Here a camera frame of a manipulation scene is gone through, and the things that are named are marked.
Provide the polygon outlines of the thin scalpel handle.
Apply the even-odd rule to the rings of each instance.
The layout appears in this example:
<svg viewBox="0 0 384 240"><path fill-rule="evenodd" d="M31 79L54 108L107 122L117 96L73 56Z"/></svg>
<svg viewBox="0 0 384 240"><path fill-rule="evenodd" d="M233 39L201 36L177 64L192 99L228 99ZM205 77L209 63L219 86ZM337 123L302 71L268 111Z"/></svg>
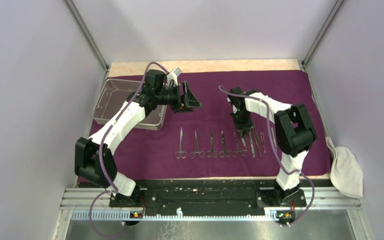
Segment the thin scalpel handle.
<svg viewBox="0 0 384 240"><path fill-rule="evenodd" d="M275 149L276 152L278 152L278 145L277 145L277 140L276 140L275 129L273 127L271 127L270 131L271 131L271 136L272 136L272 142L273 142L274 149Z"/></svg>

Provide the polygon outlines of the surgical clamp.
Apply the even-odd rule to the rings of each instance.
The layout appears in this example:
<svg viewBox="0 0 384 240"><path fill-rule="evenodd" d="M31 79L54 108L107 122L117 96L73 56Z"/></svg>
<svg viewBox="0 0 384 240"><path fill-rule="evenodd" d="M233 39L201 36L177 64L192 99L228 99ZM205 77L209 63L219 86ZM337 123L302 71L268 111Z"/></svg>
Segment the surgical clamp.
<svg viewBox="0 0 384 240"><path fill-rule="evenodd" d="M204 158L205 157L205 153L203 151L200 151L199 141L198 141L198 134L197 134L196 130L194 131L194 151L189 153L189 157L191 159L195 159L195 158L198 158L198 157L199 158Z"/></svg>

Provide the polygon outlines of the small metal scissors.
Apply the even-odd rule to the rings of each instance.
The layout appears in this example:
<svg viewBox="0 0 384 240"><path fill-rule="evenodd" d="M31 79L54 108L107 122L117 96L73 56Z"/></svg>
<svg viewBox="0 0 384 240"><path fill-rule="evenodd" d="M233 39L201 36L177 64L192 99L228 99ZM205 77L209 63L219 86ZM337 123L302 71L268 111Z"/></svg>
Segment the small metal scissors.
<svg viewBox="0 0 384 240"><path fill-rule="evenodd" d="M211 131L210 132L210 147L209 150L206 153L206 156L208 158L216 158L218 157L218 152L215 150L215 139L214 139L214 134Z"/></svg>

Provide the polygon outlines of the short metal tweezers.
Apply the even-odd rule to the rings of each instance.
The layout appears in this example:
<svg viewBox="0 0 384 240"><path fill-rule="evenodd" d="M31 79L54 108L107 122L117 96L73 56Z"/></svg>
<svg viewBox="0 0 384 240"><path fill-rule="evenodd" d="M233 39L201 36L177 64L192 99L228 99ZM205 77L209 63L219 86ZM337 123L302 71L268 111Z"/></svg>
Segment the short metal tweezers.
<svg viewBox="0 0 384 240"><path fill-rule="evenodd" d="M265 138L264 138L264 133L263 132L260 132L260 139L261 139L261 144L262 144L263 152L266 153L266 144L265 144Z"/></svg>

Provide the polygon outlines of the small curved hemostat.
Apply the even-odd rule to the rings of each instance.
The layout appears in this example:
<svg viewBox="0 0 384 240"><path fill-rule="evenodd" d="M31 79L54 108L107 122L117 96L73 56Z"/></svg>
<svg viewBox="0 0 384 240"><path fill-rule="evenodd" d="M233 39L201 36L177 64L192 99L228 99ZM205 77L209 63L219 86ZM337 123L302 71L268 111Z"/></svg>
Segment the small curved hemostat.
<svg viewBox="0 0 384 240"><path fill-rule="evenodd" d="M237 158L238 156L242 156L242 157L245 157L247 155L247 153L245 151L242 151L242 149L240 148L240 145L239 145L239 142L238 142L238 138L236 136L236 133L233 132L233 137L234 137L234 142L235 142L235 151L232 152L232 156L234 158Z"/></svg>

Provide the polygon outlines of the metal mesh instrument tray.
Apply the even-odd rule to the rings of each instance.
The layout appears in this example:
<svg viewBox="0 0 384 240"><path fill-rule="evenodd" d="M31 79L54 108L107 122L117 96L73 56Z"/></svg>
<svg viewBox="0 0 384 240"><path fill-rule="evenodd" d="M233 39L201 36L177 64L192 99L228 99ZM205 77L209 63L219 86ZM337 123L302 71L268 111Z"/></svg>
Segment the metal mesh instrument tray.
<svg viewBox="0 0 384 240"><path fill-rule="evenodd" d="M140 75L115 76L105 80L92 115L94 122L105 125L121 109L127 97L134 93L141 81ZM167 106L159 105L135 128L158 131L163 127Z"/></svg>

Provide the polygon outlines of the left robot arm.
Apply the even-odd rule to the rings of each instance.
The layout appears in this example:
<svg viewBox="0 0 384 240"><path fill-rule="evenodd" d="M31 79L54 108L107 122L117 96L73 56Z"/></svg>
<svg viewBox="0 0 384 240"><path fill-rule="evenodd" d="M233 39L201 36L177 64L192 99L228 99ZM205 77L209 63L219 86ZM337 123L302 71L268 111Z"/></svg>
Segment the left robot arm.
<svg viewBox="0 0 384 240"><path fill-rule="evenodd" d="M129 132L158 106L170 106L175 113L202 107L187 81L178 82L180 68L170 72L147 70L137 91L126 98L120 110L97 132L75 143L74 173L106 189L129 207L140 202L134 180L118 171L114 152Z"/></svg>

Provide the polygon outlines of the metal spatula handle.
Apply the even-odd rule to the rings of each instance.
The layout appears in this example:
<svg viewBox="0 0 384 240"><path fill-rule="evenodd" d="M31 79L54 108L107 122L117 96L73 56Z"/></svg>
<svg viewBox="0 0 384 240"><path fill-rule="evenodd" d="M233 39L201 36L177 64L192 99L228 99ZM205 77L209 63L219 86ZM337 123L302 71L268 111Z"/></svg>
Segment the metal spatula handle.
<svg viewBox="0 0 384 240"><path fill-rule="evenodd" d="M256 154L255 154L254 142L253 142L253 137L252 137L251 131L248 132L248 140L249 140L249 144L250 144L251 155L253 158L255 158Z"/></svg>

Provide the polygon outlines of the long metal tweezers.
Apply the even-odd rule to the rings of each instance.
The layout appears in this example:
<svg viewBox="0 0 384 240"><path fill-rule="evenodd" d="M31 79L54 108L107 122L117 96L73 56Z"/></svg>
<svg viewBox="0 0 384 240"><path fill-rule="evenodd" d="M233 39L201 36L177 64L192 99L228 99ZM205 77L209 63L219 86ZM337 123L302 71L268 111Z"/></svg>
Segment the long metal tweezers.
<svg viewBox="0 0 384 240"><path fill-rule="evenodd" d="M253 137L254 137L254 140L255 140L255 145L256 145L256 148L257 148L257 151L258 151L258 155L261 157L262 156L261 148L260 148L260 143L259 143L259 139L258 139L258 134L257 134L256 128L252 127L251 129L252 129L252 134L253 134Z"/></svg>

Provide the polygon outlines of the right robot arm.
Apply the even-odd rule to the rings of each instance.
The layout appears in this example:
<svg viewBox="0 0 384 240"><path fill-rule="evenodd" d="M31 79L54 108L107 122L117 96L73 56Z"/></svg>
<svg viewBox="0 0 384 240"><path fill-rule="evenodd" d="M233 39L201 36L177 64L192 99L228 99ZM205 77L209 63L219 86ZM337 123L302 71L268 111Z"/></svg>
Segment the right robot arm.
<svg viewBox="0 0 384 240"><path fill-rule="evenodd" d="M277 101L254 89L243 91L236 87L227 95L234 125L242 136L254 126L252 113L265 118L268 131L274 131L269 140L280 170L273 200L279 206L287 206L299 191L304 160L318 138L307 107Z"/></svg>

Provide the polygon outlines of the surgical scissors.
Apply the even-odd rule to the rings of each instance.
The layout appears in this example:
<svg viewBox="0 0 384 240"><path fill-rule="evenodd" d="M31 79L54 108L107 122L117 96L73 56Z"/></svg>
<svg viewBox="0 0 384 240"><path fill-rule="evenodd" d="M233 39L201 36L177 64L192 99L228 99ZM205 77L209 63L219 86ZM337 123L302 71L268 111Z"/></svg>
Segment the surgical scissors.
<svg viewBox="0 0 384 240"><path fill-rule="evenodd" d="M219 152L219 157L220 158L229 158L231 156L231 153L227 149L226 138L225 138L225 134L224 134L223 130L221 131L221 147L222 147L222 149Z"/></svg>

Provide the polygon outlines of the maroon wrap cloth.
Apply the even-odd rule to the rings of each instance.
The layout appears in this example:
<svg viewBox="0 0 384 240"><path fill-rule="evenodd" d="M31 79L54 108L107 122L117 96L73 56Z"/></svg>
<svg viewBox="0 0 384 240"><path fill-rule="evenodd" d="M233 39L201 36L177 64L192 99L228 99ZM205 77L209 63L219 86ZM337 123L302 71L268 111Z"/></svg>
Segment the maroon wrap cloth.
<svg viewBox="0 0 384 240"><path fill-rule="evenodd" d="M308 75L300 70L286 71L225 71L183 73L180 81L187 81L191 92L202 108L192 112L174 113L168 109L160 130L133 129L114 153L117 169L127 177L138 180L207 178L207 177L272 177L280 166L271 149L266 119L253 114L257 132L263 132L266 153L258 151L239 157L196 157L176 159L179 150L180 128L183 131L183 150L194 150L197 132L199 149L210 149L210 133L214 135L216 151L222 150L221 131L224 132L228 151L236 149L234 126L227 95L219 90L239 87L244 91L257 90L264 95L287 104L304 104L317 133L303 162L308 176L321 176L331 169L331 156L325 140L321 115L312 96Z"/></svg>

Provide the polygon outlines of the surgical forceps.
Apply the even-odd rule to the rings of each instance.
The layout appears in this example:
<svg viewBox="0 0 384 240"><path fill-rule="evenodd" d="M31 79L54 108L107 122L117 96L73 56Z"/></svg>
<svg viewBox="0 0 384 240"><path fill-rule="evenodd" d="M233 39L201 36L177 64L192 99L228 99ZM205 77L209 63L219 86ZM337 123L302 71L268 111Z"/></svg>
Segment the surgical forceps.
<svg viewBox="0 0 384 240"><path fill-rule="evenodd" d="M187 153L183 150L183 128L180 128L179 132L179 149L174 154L176 159L185 159L187 157Z"/></svg>

